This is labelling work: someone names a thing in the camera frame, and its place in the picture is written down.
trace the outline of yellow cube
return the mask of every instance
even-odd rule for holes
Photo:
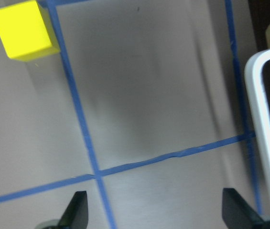
[[[36,0],[0,8],[0,38],[7,56],[19,61],[60,52],[49,14]]]

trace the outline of white curved tube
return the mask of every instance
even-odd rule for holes
[[[245,67],[245,82],[270,195],[270,111],[262,80],[263,65],[269,60],[270,49],[253,55]]]

